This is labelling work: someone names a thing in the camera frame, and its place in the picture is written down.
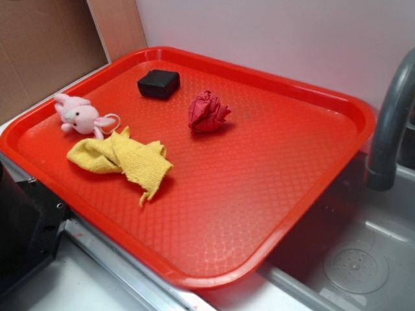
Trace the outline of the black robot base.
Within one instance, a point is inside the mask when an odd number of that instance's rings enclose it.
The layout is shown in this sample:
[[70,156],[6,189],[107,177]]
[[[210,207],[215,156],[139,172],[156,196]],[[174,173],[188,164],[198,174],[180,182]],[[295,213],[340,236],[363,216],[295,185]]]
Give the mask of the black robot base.
[[1,299],[56,258],[66,216],[66,202],[43,183],[14,181],[1,165]]

